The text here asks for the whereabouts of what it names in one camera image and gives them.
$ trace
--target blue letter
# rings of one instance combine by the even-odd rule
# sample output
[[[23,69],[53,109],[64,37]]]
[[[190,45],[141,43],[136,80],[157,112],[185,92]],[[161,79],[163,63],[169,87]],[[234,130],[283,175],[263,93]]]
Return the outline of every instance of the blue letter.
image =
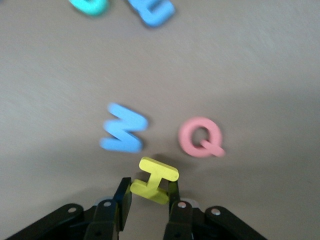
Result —
[[[109,7],[108,0],[69,0],[80,12],[96,16],[102,14]]]
[[[167,21],[176,11],[169,0],[128,0],[139,13],[144,23],[158,27]]]
[[[147,119],[116,103],[111,103],[108,109],[112,115],[119,119],[106,121],[103,128],[115,138],[102,138],[100,146],[109,151],[140,152],[143,148],[143,143],[130,132],[146,130],[148,127]]]

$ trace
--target blue letter w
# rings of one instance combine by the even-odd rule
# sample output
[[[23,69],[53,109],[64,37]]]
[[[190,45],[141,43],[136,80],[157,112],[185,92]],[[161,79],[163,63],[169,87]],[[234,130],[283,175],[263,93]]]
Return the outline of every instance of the blue letter w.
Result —
[[[103,128],[113,137],[100,140],[100,146],[109,151],[138,153],[143,148],[142,141],[130,132],[144,131],[148,127],[148,121],[142,115],[125,108],[117,103],[111,103],[109,112],[119,119],[108,120]]]

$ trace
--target magnetic letter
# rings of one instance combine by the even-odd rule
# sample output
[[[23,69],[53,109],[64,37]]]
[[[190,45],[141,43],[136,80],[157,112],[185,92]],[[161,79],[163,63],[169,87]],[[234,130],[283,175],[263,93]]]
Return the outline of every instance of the magnetic letter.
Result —
[[[166,204],[169,201],[168,193],[159,188],[161,179],[175,182],[179,178],[179,172],[173,166],[169,166],[149,157],[143,157],[139,163],[139,168],[150,173],[148,182],[134,180],[130,190],[132,193],[152,200],[159,204]]]
[[[175,6],[169,0],[128,0],[132,7],[149,27],[158,27],[175,12]]]
[[[108,107],[111,114],[119,119],[108,120],[103,128],[113,137],[100,140],[100,146],[109,151],[138,153],[143,148],[142,141],[130,132],[144,131],[148,127],[147,119],[117,103],[111,103]]]
[[[192,135],[198,128],[205,128],[209,132],[209,140],[202,140],[201,146],[194,146]],[[186,121],[179,130],[179,142],[181,148],[189,155],[197,158],[205,158],[210,155],[222,157],[225,151],[220,147],[222,134],[219,127],[205,117],[194,117]]]
[[[69,0],[69,2],[84,14],[97,16],[109,7],[108,0]]]

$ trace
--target pink letter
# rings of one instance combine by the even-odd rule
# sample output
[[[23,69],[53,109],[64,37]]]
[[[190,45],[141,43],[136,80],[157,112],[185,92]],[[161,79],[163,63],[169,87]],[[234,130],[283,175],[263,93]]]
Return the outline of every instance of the pink letter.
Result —
[[[201,146],[194,146],[192,135],[195,130],[205,128],[209,132],[209,140],[202,140]],[[186,121],[179,130],[179,142],[181,148],[189,155],[197,158],[205,158],[210,155],[222,157],[225,151],[220,147],[222,134],[219,127],[210,119],[197,116]]]

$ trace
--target gray surface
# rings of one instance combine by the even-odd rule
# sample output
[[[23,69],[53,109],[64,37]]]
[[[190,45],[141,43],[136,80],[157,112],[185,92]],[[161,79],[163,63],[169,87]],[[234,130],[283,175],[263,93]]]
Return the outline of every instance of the gray surface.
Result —
[[[158,29],[122,0],[96,19],[67,0],[0,2],[0,239],[112,195],[155,154],[202,210],[222,205],[270,240],[320,238],[319,1],[172,2]],[[148,117],[141,153],[99,147],[110,102]],[[194,116],[220,126],[225,157],[180,149]],[[161,240],[167,210],[135,196],[120,239]]]

